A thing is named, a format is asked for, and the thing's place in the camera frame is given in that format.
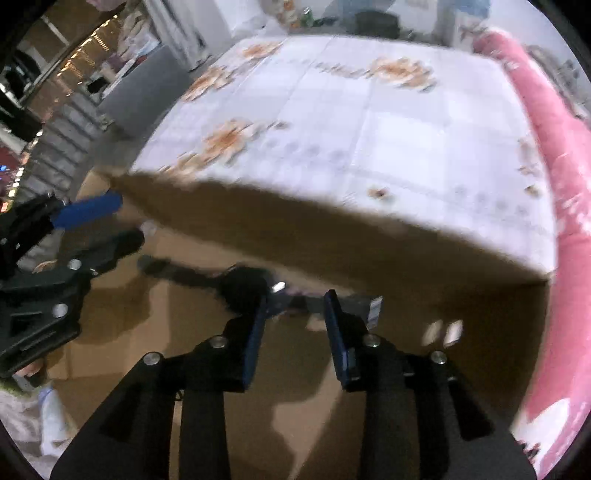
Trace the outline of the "left hand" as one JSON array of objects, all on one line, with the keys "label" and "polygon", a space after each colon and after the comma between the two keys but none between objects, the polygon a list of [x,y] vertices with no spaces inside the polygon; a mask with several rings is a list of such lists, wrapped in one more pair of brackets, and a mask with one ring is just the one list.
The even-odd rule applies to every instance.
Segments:
[{"label": "left hand", "polygon": [[57,264],[56,260],[46,260],[36,265],[32,272],[34,274],[43,273],[52,270]]}]

